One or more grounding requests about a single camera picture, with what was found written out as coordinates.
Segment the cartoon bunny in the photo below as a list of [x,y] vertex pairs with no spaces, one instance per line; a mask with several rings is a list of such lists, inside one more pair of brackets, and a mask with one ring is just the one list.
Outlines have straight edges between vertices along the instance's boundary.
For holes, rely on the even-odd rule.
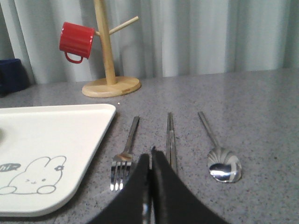
[[16,175],[6,187],[0,188],[0,195],[6,194],[50,194],[62,177],[65,156],[41,157],[32,161],[24,172]]

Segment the spoon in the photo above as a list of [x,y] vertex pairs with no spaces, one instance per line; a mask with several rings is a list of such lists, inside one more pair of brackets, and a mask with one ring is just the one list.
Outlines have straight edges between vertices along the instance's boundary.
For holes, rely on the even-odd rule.
[[215,145],[215,148],[207,155],[207,167],[209,167],[210,175],[219,182],[237,182],[242,175],[242,167],[238,157],[232,151],[219,145],[204,113],[198,112],[198,116]]

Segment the gray countertop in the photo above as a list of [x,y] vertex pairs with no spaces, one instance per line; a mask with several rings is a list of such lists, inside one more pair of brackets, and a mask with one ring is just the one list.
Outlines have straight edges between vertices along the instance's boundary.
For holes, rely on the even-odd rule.
[[[141,80],[136,92],[89,98],[86,82],[31,86],[0,98],[0,107],[109,103],[113,119],[75,196],[43,217],[0,217],[0,223],[85,223],[115,197],[112,157],[123,150],[134,116],[141,117],[134,158],[151,146],[165,151],[167,112],[173,113],[179,177],[207,207],[232,224],[297,224],[299,219],[299,69]],[[219,183],[206,156],[213,145],[203,111],[220,144],[236,152],[242,179]]]

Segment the wooden mug tree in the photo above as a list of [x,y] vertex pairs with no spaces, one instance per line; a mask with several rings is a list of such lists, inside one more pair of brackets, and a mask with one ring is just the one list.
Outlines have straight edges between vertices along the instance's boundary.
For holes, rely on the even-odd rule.
[[98,79],[86,84],[82,93],[88,97],[115,97],[131,93],[141,87],[139,79],[134,77],[115,76],[110,35],[138,20],[135,17],[109,31],[104,0],[93,0],[100,36],[106,78]]

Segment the red mug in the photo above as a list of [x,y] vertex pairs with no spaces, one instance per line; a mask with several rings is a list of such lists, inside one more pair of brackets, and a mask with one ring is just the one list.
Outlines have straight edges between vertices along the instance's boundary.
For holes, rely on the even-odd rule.
[[[93,28],[65,22],[60,34],[59,50],[64,51],[64,55],[69,62],[79,64],[83,61],[83,57],[89,58],[93,34]],[[79,61],[72,60],[67,53],[81,56],[81,59]]]

